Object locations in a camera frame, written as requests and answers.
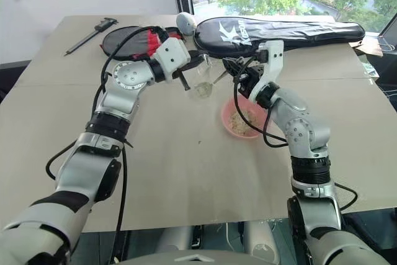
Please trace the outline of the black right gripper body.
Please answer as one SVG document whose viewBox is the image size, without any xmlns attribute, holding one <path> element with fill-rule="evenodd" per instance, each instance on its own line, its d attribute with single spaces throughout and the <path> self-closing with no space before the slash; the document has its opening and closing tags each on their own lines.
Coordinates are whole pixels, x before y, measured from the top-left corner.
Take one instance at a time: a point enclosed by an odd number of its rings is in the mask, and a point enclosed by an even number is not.
<svg viewBox="0 0 397 265">
<path fill-rule="evenodd" d="M 252 66 L 246 68 L 249 73 L 249 78 L 244 81 L 239 81 L 239 93 L 244 97 L 249 97 L 254 86 L 259 82 L 264 74 L 264 66 Z"/>
</svg>

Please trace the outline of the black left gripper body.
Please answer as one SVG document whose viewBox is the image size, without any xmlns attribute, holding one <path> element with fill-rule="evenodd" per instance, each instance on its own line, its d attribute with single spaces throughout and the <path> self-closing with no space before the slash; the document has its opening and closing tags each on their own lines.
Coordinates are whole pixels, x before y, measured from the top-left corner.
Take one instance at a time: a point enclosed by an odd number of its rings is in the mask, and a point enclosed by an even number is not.
<svg viewBox="0 0 397 265">
<path fill-rule="evenodd" d="M 178 68 L 175 72 L 173 72 L 173 74 L 172 74 L 173 78 L 178 78 L 177 73 L 179 71 L 185 72 L 185 71 L 188 71 L 188 70 L 198 67 L 198 65 L 196 63 L 194 63 L 194 51 L 196 51 L 196 50 L 189 50 L 190 61 L 187 64 L 185 64 L 184 66 L 182 66 L 181 68 Z"/>
</svg>

